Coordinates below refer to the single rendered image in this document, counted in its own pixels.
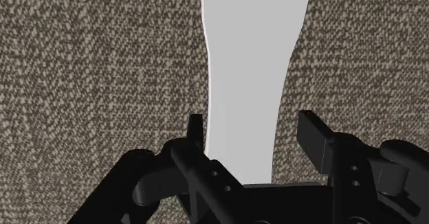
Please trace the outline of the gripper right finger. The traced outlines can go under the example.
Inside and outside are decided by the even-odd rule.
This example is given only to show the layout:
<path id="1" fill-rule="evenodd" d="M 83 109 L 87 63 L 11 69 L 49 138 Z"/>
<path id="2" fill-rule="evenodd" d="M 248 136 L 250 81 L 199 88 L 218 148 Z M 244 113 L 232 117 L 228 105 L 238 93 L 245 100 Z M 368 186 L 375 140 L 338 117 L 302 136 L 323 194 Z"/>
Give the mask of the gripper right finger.
<path id="1" fill-rule="evenodd" d="M 429 224 L 429 152 L 401 139 L 380 147 L 300 110 L 296 139 L 328 175 L 333 224 Z"/>

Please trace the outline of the pale grey long flat object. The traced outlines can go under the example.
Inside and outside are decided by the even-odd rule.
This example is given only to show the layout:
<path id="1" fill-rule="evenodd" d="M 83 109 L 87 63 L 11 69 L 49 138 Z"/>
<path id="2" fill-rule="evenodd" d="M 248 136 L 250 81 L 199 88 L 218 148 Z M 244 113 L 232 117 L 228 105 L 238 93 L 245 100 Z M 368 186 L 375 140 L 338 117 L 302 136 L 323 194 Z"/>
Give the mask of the pale grey long flat object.
<path id="1" fill-rule="evenodd" d="M 284 82 L 309 0 L 201 0 L 205 153 L 243 184 L 270 183 Z"/>

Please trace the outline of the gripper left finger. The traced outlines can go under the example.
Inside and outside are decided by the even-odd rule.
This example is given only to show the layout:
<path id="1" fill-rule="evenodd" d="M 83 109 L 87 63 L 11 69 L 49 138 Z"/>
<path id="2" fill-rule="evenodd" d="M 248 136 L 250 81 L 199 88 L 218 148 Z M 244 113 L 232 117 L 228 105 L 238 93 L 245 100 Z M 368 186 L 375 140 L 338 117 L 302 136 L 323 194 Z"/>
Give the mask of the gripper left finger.
<path id="1" fill-rule="evenodd" d="M 202 116 L 192 114 L 185 137 L 159 154 L 129 150 L 67 224 L 147 224 L 160 201 L 177 197 L 190 224 L 249 224 L 244 187 L 203 151 Z"/>

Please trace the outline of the beige woven fabric furniture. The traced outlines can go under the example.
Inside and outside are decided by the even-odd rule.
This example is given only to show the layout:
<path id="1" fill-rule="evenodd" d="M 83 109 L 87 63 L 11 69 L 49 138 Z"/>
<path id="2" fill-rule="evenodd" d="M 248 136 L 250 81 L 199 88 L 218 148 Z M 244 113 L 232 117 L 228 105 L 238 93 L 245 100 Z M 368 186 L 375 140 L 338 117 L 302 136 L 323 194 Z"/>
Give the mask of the beige woven fabric furniture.
<path id="1" fill-rule="evenodd" d="M 308 0 L 276 92 L 272 181 L 321 181 L 299 109 L 429 150 L 429 0 Z M 0 224 L 67 224 L 134 148 L 207 114 L 201 0 L 0 0 Z"/>

